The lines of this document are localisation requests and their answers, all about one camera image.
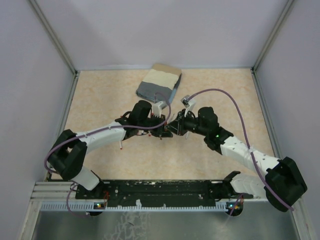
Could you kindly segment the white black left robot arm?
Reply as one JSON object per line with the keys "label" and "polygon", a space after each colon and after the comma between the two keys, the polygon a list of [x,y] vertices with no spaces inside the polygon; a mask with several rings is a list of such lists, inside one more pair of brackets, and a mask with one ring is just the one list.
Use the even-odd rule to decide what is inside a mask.
{"label": "white black left robot arm", "polygon": [[171,138],[171,133],[165,133],[169,117],[162,114],[164,108],[170,107],[169,102],[165,101],[151,104],[140,100],[131,111],[106,126],[80,133],[64,130],[45,157],[44,165],[52,166],[51,173],[60,175],[64,181],[82,186],[88,195],[97,199],[103,195],[103,182],[84,166],[85,156],[103,146],[137,136],[140,131],[158,138]]}

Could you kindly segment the aluminium frame post right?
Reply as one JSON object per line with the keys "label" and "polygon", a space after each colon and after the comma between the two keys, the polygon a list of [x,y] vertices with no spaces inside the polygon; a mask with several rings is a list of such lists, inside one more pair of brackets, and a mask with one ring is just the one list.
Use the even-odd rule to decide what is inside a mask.
{"label": "aluminium frame post right", "polygon": [[251,68],[251,73],[255,74],[258,69],[260,68],[262,62],[266,58],[268,52],[270,51],[271,47],[273,46],[277,36],[279,35],[280,30],[282,29],[283,24],[286,22],[287,18],[289,17],[294,5],[296,3],[296,0],[287,0],[283,10],[281,11],[277,21],[275,22],[275,25],[272,28],[272,31],[270,32],[265,44],[263,45],[263,48],[258,55],[257,60],[255,61],[254,65]]}

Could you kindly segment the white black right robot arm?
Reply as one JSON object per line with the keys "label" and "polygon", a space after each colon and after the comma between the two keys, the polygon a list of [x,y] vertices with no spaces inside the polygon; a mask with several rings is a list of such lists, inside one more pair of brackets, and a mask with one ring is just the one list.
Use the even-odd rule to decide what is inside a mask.
{"label": "white black right robot arm", "polygon": [[233,173],[223,185],[223,192],[229,198],[238,194],[266,198],[277,210],[286,212],[308,189],[293,159],[279,159],[248,147],[220,126],[212,107],[200,108],[197,115],[183,109],[166,127],[178,136],[188,132],[201,135],[209,149],[257,172],[257,176]]}

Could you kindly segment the aluminium frame post left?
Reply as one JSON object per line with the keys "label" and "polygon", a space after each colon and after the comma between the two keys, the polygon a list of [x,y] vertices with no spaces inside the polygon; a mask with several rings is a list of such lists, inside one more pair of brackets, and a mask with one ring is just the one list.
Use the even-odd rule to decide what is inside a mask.
{"label": "aluminium frame post left", "polygon": [[44,28],[47,36],[49,37],[51,43],[57,50],[59,56],[63,60],[63,62],[67,65],[69,70],[72,72],[74,76],[77,75],[78,70],[75,67],[68,51],[66,50],[65,46],[63,45],[62,41],[58,37],[56,31],[50,24],[48,18],[44,14],[42,8],[40,7],[39,3],[36,0],[27,0],[27,3],[31,7],[32,11],[34,12],[35,16],[38,18],[40,24]]}

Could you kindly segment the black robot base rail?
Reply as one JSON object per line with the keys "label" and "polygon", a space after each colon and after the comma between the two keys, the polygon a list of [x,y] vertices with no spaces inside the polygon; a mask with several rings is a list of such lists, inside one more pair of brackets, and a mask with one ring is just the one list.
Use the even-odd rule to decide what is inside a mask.
{"label": "black robot base rail", "polygon": [[77,200],[102,200],[109,208],[215,207],[238,195],[226,180],[104,180],[93,190],[80,185],[75,192]]}

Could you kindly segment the aluminium frame post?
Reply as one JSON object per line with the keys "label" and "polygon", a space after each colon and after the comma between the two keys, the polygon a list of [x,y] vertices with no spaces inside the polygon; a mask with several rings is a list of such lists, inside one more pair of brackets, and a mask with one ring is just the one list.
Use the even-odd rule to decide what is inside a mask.
{"label": "aluminium frame post", "polygon": [[62,41],[58,37],[56,31],[50,24],[48,18],[44,14],[42,8],[40,7],[39,3],[36,0],[27,0],[27,3],[31,7],[32,11],[34,12],[35,16],[38,18],[40,24],[44,28],[47,36],[49,37],[51,43],[57,50],[59,56],[63,60],[63,62],[67,65],[69,70],[72,72],[74,76],[77,75],[78,70],[75,67],[68,51],[66,50],[65,46],[63,45]]}
{"label": "aluminium frame post", "polygon": [[283,10],[281,11],[277,21],[275,22],[275,25],[272,28],[272,31],[270,32],[265,44],[263,45],[263,48],[258,55],[257,60],[255,61],[254,65],[251,68],[251,73],[255,74],[258,69],[260,68],[262,62],[266,58],[268,52],[270,51],[271,47],[273,46],[277,36],[279,35],[280,30],[282,29],[283,24],[286,22],[287,18],[289,17],[294,5],[296,3],[296,0],[287,0]]}

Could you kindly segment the folded grey beige cloth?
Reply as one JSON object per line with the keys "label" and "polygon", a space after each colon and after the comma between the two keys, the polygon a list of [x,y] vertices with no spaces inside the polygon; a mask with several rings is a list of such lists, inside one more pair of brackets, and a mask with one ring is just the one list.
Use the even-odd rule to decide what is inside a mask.
{"label": "folded grey beige cloth", "polygon": [[182,70],[155,63],[140,82],[136,95],[152,103],[168,100],[171,104],[182,78]]}

